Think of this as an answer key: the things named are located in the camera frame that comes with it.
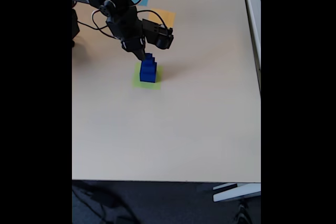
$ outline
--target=yellow paper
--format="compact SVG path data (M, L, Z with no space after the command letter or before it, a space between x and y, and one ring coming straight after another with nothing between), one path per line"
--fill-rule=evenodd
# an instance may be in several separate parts
M168 28L173 27L176 13L168 12L167 10L155 9L155 8L151 8L151 10L157 12L161 16L161 18L166 23L166 26ZM158 24L162 23L159 17L157 17L157 15L154 13L148 14L148 20L158 23Z

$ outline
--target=dark carpet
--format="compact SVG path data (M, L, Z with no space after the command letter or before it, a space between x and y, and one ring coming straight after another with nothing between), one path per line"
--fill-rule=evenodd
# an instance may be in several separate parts
M213 202L214 192L205 190L202 183L171 182L87 182L99 185L119 195L129 205L141 224L231 224L238 212L239 201ZM208 183L206 187L217 186ZM74 190L95 211L101 207L79 190ZM260 224L261 196L248 198L248 213L253 224ZM122 208L106 208L107 221L116 216L129 217ZM73 224L102 224L83 203L72 194Z

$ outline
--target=stacked blue blocks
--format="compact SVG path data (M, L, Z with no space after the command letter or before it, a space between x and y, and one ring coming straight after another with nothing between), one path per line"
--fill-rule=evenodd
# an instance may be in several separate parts
M156 65L153 54L146 53L146 59L141 62L140 81L155 82Z

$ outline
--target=green paper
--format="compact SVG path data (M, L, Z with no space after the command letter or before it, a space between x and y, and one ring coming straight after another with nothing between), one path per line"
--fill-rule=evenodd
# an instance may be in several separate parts
M133 75L133 87L143 88L143 89L161 89L161 76L162 76L162 66L156 67L156 80L153 82L140 81L140 68L141 63L135 64L135 70Z

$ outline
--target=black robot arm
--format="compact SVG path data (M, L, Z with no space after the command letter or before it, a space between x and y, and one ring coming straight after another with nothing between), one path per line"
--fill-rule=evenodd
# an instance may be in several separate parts
M72 1L86 3L99 9L107 17L106 24L113 36L121 41L122 48L134 53L141 61L145 59L145 38L149 44L160 49L168 49L174 39L172 28L162 27L146 19L139 20L137 8L132 0Z

